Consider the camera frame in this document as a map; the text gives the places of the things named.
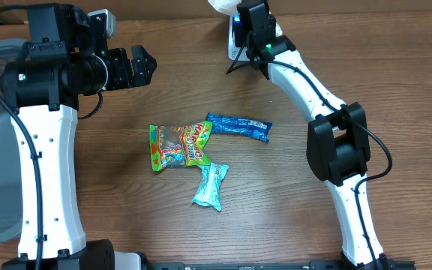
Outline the green Haribo candy bag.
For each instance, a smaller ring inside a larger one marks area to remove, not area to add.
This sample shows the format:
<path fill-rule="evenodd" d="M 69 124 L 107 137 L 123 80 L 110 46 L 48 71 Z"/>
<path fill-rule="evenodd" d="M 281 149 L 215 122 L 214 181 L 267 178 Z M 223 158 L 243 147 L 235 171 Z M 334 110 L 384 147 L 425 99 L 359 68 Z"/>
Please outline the green Haribo candy bag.
<path fill-rule="evenodd" d="M 206 166 L 211 163 L 204 153 L 212 132 L 212 123 L 149 127 L 151 167 L 155 172 L 166 168 Z"/>

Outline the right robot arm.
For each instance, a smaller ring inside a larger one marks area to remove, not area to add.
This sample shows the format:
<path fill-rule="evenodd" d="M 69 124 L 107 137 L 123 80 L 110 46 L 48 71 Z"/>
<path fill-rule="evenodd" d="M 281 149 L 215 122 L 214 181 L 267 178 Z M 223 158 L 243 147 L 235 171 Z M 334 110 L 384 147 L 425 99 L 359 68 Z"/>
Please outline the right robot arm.
<path fill-rule="evenodd" d="M 310 72 L 296 45 L 277 33 L 267 1 L 240 1 L 236 9 L 238 47 L 247 50 L 250 65 L 283 89 L 307 121 L 307 162 L 331 193 L 342 234 L 343 267 L 389 269 L 367 195 L 369 141 L 381 141 L 368 130 L 364 109 L 333 95 Z"/>

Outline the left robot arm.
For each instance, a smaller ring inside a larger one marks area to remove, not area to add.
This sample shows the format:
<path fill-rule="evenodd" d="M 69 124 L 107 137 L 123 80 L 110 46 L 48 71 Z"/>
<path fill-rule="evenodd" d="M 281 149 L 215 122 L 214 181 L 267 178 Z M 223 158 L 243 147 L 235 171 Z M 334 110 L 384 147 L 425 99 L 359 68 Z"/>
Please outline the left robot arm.
<path fill-rule="evenodd" d="M 116 18 L 72 4 L 26 9 L 27 55 L 6 65 L 0 79 L 19 144 L 22 230 L 18 254 L 4 269 L 143 270 L 138 253 L 107 240 L 88 241 L 80 220 L 74 142 L 79 96 L 147 86 L 156 60 L 140 45 L 110 49 Z"/>

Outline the teal white snack packet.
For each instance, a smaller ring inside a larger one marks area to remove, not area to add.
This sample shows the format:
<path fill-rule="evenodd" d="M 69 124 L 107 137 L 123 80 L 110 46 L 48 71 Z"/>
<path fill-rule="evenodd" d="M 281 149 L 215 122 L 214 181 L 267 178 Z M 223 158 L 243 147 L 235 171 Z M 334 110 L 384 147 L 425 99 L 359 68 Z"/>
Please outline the teal white snack packet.
<path fill-rule="evenodd" d="M 222 206 L 219 192 L 229 166 L 211 163 L 207 166 L 199 166 L 199 168 L 201 169 L 202 179 L 192 202 L 199 206 L 213 207 L 220 212 Z"/>

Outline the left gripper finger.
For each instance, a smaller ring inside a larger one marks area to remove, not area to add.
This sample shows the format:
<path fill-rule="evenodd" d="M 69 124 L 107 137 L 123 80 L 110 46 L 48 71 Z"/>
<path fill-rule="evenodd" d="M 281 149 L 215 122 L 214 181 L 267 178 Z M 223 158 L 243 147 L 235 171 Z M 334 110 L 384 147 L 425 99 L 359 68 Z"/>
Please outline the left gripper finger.
<path fill-rule="evenodd" d="M 156 65 L 134 65 L 132 86 L 147 86 L 151 82 L 156 68 Z"/>
<path fill-rule="evenodd" d="M 133 56 L 131 64 L 134 70 L 155 70 L 157 68 L 156 59 L 142 45 L 132 46 L 131 53 Z"/>

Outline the blue snack packet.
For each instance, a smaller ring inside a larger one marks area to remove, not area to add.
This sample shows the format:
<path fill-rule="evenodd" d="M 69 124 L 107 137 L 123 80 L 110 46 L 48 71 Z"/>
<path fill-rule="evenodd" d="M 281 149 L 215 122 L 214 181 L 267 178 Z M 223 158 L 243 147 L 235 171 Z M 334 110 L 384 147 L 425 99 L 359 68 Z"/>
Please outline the blue snack packet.
<path fill-rule="evenodd" d="M 264 143 L 269 142 L 268 134 L 272 127 L 271 122 L 212 113 L 208 113 L 205 120 L 212 123 L 212 133 L 214 134 L 238 134 Z"/>

